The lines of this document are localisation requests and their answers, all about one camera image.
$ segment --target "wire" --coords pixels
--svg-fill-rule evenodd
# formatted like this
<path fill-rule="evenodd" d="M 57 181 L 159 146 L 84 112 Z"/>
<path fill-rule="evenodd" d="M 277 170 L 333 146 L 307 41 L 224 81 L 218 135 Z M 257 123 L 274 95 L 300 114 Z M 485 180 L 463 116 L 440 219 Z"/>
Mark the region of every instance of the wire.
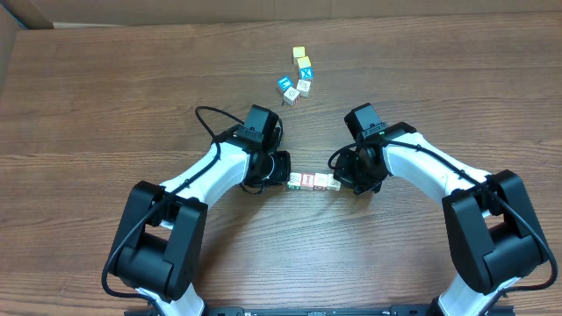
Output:
<path fill-rule="evenodd" d="M 220 114 L 224 114 L 226 116 L 228 116 L 229 118 L 244 124 L 244 121 L 242 121 L 241 119 L 235 117 L 234 115 L 227 113 L 225 111 L 219 110 L 219 109 L 215 109 L 212 107 L 208 107 L 208 106 L 198 106 L 195 108 L 195 116 L 197 117 L 197 119 L 199 120 L 199 123 L 201 123 L 201 125 L 206 129 L 206 131 L 209 133 L 209 135 L 211 135 L 211 138 L 213 139 L 213 143 L 216 145 L 217 147 L 217 154 L 213 157 L 213 159 L 206 165 L 204 166 L 200 171 L 198 171 L 195 175 L 193 175 L 191 178 L 189 179 L 185 179 L 185 181 L 180 184 L 177 188 L 175 188 L 172 192 L 170 192 L 168 195 L 166 195 L 163 199 L 161 199 L 160 201 L 158 201 L 157 203 L 155 203 L 147 212 L 147 214 L 141 219 L 139 220 L 139 222 L 131 229 L 131 231 L 129 231 L 129 233 L 125 236 L 125 238 L 123 239 L 123 241 L 121 241 L 121 243 L 115 248 L 115 250 L 113 251 L 113 253 L 110 255 L 109 259 L 107 260 L 107 262 L 105 263 L 104 269 L 102 271 L 102 287 L 104 288 L 104 291 L 116 298 L 142 298 L 142 299 L 146 299 L 148 301 L 148 303 L 150 305 L 154 305 L 155 304 L 155 300 L 153 298 L 151 298 L 148 295 L 144 295 L 144 294 L 140 294 L 140 293 L 123 293 L 123 292 L 117 292 L 112 290 L 109 287 L 109 284 L 107 283 L 107 276 L 109 273 L 109 268 L 113 265 L 113 262 L 115 262 L 115 259 L 117 258 L 118 254 L 121 253 L 121 251 L 123 250 L 123 248 L 125 247 L 125 243 L 126 241 L 131 238 L 131 236 L 142 226 L 145 225 L 145 223 L 147 222 L 147 220 L 153 216 L 155 214 L 156 211 L 158 211 L 160 209 L 160 207 L 162 207 L 163 205 L 165 205 L 166 203 L 168 203 L 177 193 L 179 193 L 181 190 L 189 187 L 189 185 L 191 183 L 193 183 L 195 180 L 197 180 L 200 176 L 202 176 L 205 172 L 207 172 L 219 159 L 220 159 L 220 143 L 217 140 L 217 136 L 213 133 L 213 130 L 211 130 L 211 128 L 205 123 L 205 121 L 201 118 L 201 115 L 199 114 L 200 110 L 208 110 L 208 111 L 215 111 L 217 113 Z"/>
<path fill-rule="evenodd" d="M 551 264 L 551 276 L 549 277 L 549 279 L 546 282 L 544 282 L 542 284 L 537 284 L 537 285 L 512 286 L 512 287 L 508 287 L 508 288 L 499 290 L 496 293 L 496 295 L 493 297 L 493 299 L 490 302 L 488 302 L 488 304 L 485 306 L 485 308 L 480 312 L 479 316 L 485 315 L 495 305 L 495 303 L 500 299 L 500 297 L 507 296 L 507 293 L 514 292 L 514 291 L 539 291 L 539 290 L 544 290 L 544 289 L 552 286 L 556 282 L 556 279 L 558 278 L 558 264 L 556 263 L 556 258 L 554 257 L 554 254 L 549 249 L 549 247 L 546 245 L 546 241 L 544 241 L 538 235 L 538 233 L 533 229 L 533 227 L 531 227 L 529 225 L 529 223 L 524 218 L 521 217 L 521 215 L 519 215 L 506 201 L 504 201 L 501 197 L 499 197 L 495 192 L 488 189 L 484 184 L 480 183 L 479 181 L 472 178 L 471 176 L 468 176 L 465 173 L 464 170 L 457 168 L 455 165 L 453 165 L 452 163 L 447 161 L 445 158 L 443 158 L 438 153 L 436 153 L 434 151 L 431 151 L 427 148 L 424 148 L 419 144 L 413 145 L 413 144 L 410 144 L 410 143 L 394 141 L 394 140 L 366 141 L 366 142 L 358 142 L 358 143 L 354 143 L 354 144 L 349 144 L 347 146 L 344 146 L 344 147 L 336 150 L 330 156 L 330 158 L 328 159 L 328 166 L 331 169 L 339 169 L 341 167 L 332 165 L 332 161 L 334 160 L 334 158 L 337 155 L 339 155 L 343 151 L 348 150 L 348 149 L 353 148 L 353 147 L 356 147 L 357 149 L 359 149 L 361 147 L 368 147 L 368 146 L 373 146 L 373 145 L 375 145 L 375 146 L 380 145 L 382 147 L 386 147 L 388 145 L 407 147 L 407 148 L 415 149 L 416 151 L 421 151 L 421 152 L 423 152 L 425 154 L 428 154 L 431 157 L 435 158 L 436 160 L 441 162 L 443 165 L 445 165 L 447 168 L 451 169 L 453 172 L 457 173 L 459 176 L 461 176 L 465 180 L 474 184 L 476 187 L 483 190 L 487 195 L 489 195 L 494 200 L 496 200 L 498 202 L 498 204 L 510 216 L 515 218 L 515 220 L 517 220 L 517 222 L 519 222 L 521 225 L 523 225 L 529 231 L 530 235 L 533 237 L 535 242 L 538 243 L 539 247 L 546 253 L 546 257 Z"/>

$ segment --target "alphabet cube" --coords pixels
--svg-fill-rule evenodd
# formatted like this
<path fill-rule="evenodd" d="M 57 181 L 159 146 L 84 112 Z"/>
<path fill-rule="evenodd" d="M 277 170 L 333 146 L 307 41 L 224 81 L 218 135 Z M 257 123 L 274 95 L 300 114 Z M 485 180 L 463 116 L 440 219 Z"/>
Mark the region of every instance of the alphabet cube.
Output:
<path fill-rule="evenodd" d="M 299 83 L 297 83 L 297 91 L 300 92 L 302 97 L 308 97 L 311 84 L 311 82 L 299 79 Z"/>
<path fill-rule="evenodd" d="M 303 68 L 299 71 L 300 79 L 312 82 L 314 79 L 314 72 L 312 67 Z"/>
<path fill-rule="evenodd" d="M 291 88 L 291 86 L 292 86 L 292 81 L 291 81 L 291 78 L 289 78 L 288 75 L 286 75 L 283 78 L 277 80 L 277 89 L 281 93 L 285 93 L 285 91 L 287 91 L 287 89 Z"/>
<path fill-rule="evenodd" d="M 293 47 L 292 48 L 292 63 L 297 64 L 297 59 L 305 57 L 305 47 Z"/>
<path fill-rule="evenodd" d="M 300 182 L 301 190 L 313 190 L 314 188 L 314 175 L 313 174 L 302 174 L 302 181 Z"/>
<path fill-rule="evenodd" d="M 287 183 L 287 187 L 289 189 L 300 190 L 300 181 L 302 180 L 302 175 L 297 172 L 292 172 L 289 175 L 289 182 Z"/>
<path fill-rule="evenodd" d="M 315 190 L 325 190 L 328 187 L 328 175 L 326 174 L 314 174 L 314 189 Z"/>
<path fill-rule="evenodd" d="M 342 183 L 334 179 L 334 175 L 328 175 L 328 190 L 340 190 Z"/>
<path fill-rule="evenodd" d="M 283 101 L 285 101 L 286 103 L 292 106 L 295 106 L 295 104 L 299 101 L 299 99 L 300 99 L 300 92 L 298 92 L 293 87 L 289 87 L 289 89 L 287 89 L 287 91 L 283 95 Z"/>
<path fill-rule="evenodd" d="M 299 64 L 299 69 L 311 67 L 312 64 L 310 63 L 310 58 L 308 56 L 301 57 L 297 59 L 297 63 Z"/>

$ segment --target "yellow block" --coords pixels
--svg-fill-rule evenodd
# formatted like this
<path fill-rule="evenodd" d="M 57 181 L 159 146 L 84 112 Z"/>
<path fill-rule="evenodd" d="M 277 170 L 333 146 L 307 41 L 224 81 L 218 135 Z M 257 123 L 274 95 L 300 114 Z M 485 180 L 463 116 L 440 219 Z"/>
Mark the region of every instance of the yellow block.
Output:
<path fill-rule="evenodd" d="M 297 63 L 299 64 L 299 69 L 303 69 L 306 67 L 311 67 L 312 65 L 310 64 L 310 58 L 308 58 L 308 56 L 302 57 L 302 58 L 298 58 L 297 59 Z"/>
<path fill-rule="evenodd" d="M 292 48 L 292 63 L 297 64 L 297 59 L 305 57 L 305 47 L 293 47 Z"/>

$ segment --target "blue cube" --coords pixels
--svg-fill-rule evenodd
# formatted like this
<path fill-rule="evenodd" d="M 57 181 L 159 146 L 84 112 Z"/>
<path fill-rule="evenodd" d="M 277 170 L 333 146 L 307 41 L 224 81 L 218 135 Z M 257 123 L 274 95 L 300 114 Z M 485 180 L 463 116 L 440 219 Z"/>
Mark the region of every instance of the blue cube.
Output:
<path fill-rule="evenodd" d="M 289 89 L 291 87 L 292 87 L 292 81 L 291 81 L 291 78 L 289 78 L 288 75 L 286 75 L 283 78 L 277 80 L 277 89 L 279 90 L 279 92 L 285 93 L 285 91 L 287 91 L 287 89 Z"/>
<path fill-rule="evenodd" d="M 311 82 L 314 79 L 312 67 L 306 67 L 300 70 L 300 79 Z"/>

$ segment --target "tabletop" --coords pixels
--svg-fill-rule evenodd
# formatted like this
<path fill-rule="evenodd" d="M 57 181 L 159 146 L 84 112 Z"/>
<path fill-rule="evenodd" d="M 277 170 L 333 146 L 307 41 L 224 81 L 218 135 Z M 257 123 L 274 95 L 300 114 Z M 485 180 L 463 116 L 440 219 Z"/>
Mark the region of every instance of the tabletop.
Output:
<path fill-rule="evenodd" d="M 300 45 L 311 95 L 282 106 L 276 80 L 297 80 Z M 20 32 L 0 101 L 0 313 L 143 306 L 106 295 L 101 269 L 131 188 L 207 151 L 199 105 L 242 119 L 252 104 L 272 109 L 292 169 L 327 173 L 353 141 L 343 117 L 369 102 L 462 162 L 521 176 L 562 255 L 561 52 L 560 13 Z M 204 118 L 218 132 L 233 124 Z M 233 188 L 209 211 L 199 259 L 195 288 L 211 306 L 429 303 L 456 273 L 441 206 L 396 177 L 376 195 Z M 558 283 L 501 303 L 559 315 L 561 295 Z"/>

